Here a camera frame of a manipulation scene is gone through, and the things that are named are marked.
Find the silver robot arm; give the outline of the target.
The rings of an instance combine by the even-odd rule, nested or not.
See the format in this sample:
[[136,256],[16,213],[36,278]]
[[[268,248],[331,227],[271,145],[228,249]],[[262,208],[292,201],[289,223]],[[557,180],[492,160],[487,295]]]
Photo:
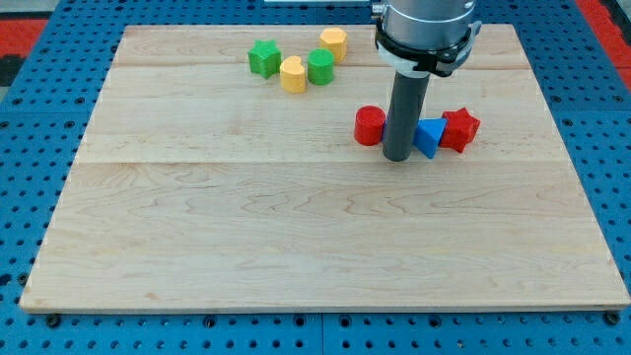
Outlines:
[[449,77],[468,58],[481,23],[476,0],[383,0],[372,6],[379,57],[399,75]]

